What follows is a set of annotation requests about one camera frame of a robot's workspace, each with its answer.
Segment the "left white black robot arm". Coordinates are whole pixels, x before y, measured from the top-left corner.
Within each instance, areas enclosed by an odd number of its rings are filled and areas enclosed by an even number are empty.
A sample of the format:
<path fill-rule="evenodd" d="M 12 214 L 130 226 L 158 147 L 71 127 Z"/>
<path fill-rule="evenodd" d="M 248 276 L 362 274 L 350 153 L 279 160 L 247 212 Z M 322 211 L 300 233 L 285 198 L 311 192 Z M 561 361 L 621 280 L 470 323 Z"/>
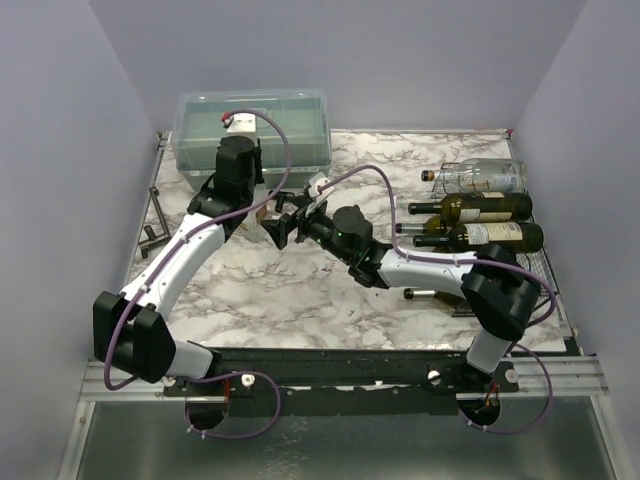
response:
<path fill-rule="evenodd" d="M 201 395 L 220 387 L 222 372 L 214 364 L 214 352 L 175 340 L 167 320 L 195 273 L 246 218 L 254 201 L 259 159 L 253 140 L 239 135 L 223 138 L 214 174 L 191 200 L 175 235 L 120 292 L 97 297 L 93 347 L 105 368 L 120 369 L 149 383 L 187 377 Z"/>

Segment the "dark capped bottle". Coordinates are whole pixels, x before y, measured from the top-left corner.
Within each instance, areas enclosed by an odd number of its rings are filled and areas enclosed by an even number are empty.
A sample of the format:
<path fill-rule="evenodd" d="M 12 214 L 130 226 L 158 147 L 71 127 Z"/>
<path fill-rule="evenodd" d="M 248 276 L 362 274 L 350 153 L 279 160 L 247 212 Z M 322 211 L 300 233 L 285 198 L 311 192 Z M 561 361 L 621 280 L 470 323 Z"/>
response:
<path fill-rule="evenodd" d="M 268 205 L 265 202 L 265 199 L 269 194 L 270 189 L 267 188 L 264 183 L 258 184 L 255 187 L 253 203 L 256 204 L 262 202 L 262 205 L 259 208 L 256 208 L 249 212 L 240 225 L 241 229 L 246 234 L 257 233 L 261 228 L 261 222 L 267 218 Z"/>

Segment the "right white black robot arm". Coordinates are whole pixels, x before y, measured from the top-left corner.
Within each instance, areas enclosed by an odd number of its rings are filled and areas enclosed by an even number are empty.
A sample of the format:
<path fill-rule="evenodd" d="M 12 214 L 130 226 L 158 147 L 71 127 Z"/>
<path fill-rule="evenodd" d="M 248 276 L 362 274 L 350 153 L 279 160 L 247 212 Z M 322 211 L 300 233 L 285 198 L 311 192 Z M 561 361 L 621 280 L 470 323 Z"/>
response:
<path fill-rule="evenodd" d="M 461 382 L 474 392 L 494 383 L 500 361 L 523 337 L 541 293 L 537 277 L 510 252 L 487 245 L 478 252 L 431 254 L 420 260 L 413 251 L 375 239 L 373 225 L 357 205 L 329 216 L 324 201 L 307 194 L 279 194 L 276 209 L 286 202 L 296 206 L 294 213 L 261 222 L 278 249 L 284 249 L 294 233 L 297 243 L 310 239 L 341 260 L 364 287 L 431 289 L 465 298 L 480 330 L 460 367 Z"/>

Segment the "clear glass bottle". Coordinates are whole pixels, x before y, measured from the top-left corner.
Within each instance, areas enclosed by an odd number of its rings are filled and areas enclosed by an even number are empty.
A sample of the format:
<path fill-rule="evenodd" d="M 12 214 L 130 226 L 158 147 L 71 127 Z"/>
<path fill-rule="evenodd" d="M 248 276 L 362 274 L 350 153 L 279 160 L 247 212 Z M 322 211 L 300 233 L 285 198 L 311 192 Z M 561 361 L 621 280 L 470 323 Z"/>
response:
<path fill-rule="evenodd" d="M 527 180 L 526 165 L 515 159 L 470 158 L 445 162 L 439 170 L 423 170 L 421 180 L 445 193 L 521 192 Z"/>

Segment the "dark bottle beige label back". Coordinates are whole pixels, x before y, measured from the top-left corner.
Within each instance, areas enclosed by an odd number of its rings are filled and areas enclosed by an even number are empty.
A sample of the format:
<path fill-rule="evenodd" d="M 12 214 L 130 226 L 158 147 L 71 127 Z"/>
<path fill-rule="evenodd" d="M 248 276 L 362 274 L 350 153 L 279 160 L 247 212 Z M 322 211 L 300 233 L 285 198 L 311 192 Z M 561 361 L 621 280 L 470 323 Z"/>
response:
<path fill-rule="evenodd" d="M 533 211 L 525 193 L 451 193 L 433 202 L 411 202 L 410 215 L 438 215 L 450 224 L 523 222 Z"/>

